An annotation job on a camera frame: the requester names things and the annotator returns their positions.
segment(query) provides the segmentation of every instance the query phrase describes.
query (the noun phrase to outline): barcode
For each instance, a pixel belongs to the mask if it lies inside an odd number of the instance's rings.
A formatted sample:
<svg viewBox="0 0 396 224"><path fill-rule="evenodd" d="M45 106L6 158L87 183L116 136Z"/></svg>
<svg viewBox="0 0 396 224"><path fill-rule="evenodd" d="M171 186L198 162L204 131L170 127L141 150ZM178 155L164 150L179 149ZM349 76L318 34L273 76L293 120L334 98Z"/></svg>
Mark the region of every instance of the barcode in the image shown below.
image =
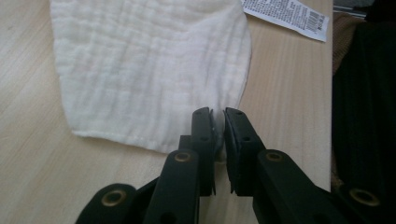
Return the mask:
<svg viewBox="0 0 396 224"><path fill-rule="evenodd" d="M319 14L316 12L310 11L306 29L310 30L312 32L316 32L318 29L318 19L319 19Z"/></svg>

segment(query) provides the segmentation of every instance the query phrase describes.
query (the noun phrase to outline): paper tag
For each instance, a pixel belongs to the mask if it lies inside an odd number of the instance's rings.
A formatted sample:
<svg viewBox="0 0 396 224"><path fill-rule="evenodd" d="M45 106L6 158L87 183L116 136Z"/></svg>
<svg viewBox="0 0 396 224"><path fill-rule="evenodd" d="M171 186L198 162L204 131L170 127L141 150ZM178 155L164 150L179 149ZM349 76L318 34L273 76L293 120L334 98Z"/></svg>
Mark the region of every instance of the paper tag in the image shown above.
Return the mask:
<svg viewBox="0 0 396 224"><path fill-rule="evenodd" d="M297 0L242 0L247 14L326 42L329 17Z"/></svg>

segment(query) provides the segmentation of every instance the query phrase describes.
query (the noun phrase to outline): white cloth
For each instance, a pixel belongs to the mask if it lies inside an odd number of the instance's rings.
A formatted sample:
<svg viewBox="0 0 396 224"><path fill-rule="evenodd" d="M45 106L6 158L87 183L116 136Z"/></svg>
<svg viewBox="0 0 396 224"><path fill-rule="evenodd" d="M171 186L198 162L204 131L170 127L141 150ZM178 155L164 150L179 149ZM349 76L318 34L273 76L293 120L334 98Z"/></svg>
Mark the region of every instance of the white cloth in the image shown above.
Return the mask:
<svg viewBox="0 0 396 224"><path fill-rule="evenodd" d="M170 152L191 113L238 107L251 41L240 0L51 0L74 134Z"/></svg>

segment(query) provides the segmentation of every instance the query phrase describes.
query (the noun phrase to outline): wooden table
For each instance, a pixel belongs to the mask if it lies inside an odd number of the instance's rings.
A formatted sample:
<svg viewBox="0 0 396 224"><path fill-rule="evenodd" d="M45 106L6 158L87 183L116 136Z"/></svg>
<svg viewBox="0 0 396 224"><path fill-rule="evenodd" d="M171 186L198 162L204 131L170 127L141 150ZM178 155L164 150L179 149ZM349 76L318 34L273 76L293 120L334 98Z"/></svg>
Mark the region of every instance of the wooden table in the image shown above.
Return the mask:
<svg viewBox="0 0 396 224"><path fill-rule="evenodd" d="M332 1L303 3L332 17ZM326 43L247 16L253 55L240 109L269 148L330 187L332 25ZM0 2L0 223L74 223L97 190L157 177L165 155L71 134L61 105L48 0ZM257 223L251 198L216 197L200 223Z"/></svg>

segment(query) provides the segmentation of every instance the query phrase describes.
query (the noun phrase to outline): black plastic part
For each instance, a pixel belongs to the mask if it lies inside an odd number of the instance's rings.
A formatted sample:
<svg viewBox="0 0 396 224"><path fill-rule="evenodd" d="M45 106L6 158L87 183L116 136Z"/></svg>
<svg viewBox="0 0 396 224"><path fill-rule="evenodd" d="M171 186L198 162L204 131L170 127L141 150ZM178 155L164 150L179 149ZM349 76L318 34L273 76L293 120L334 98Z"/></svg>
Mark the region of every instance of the black plastic part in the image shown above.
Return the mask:
<svg viewBox="0 0 396 224"><path fill-rule="evenodd" d="M358 186L341 186L335 193L338 208L350 223L396 223L394 209L371 190Z"/></svg>
<svg viewBox="0 0 396 224"><path fill-rule="evenodd" d="M208 107L192 113L191 149L199 155L200 195L210 196L215 187L216 135L212 113Z"/></svg>
<svg viewBox="0 0 396 224"><path fill-rule="evenodd" d="M157 181L158 178L155 178L147 185L136 191L127 218L127 220L130 220L128 221L129 224L142 223L145 219L149 202L151 201L152 194L157 186Z"/></svg>
<svg viewBox="0 0 396 224"><path fill-rule="evenodd" d="M257 155L265 146L244 112L226 108L224 116L231 192L235 191L238 196L253 196L257 179Z"/></svg>
<svg viewBox="0 0 396 224"><path fill-rule="evenodd" d="M191 135L181 135L178 141L178 149L192 149Z"/></svg>
<svg viewBox="0 0 396 224"><path fill-rule="evenodd" d="M287 154L267 149L257 169L281 223L348 223Z"/></svg>
<svg viewBox="0 0 396 224"><path fill-rule="evenodd" d="M100 189L82 210L76 223L131 223L129 212L135 193L134 187L124 184Z"/></svg>
<svg viewBox="0 0 396 224"><path fill-rule="evenodd" d="M280 217L260 181L253 196L253 210L260 224L279 224Z"/></svg>
<svg viewBox="0 0 396 224"><path fill-rule="evenodd" d="M198 159L198 154L189 149L168 155L143 223L198 222Z"/></svg>

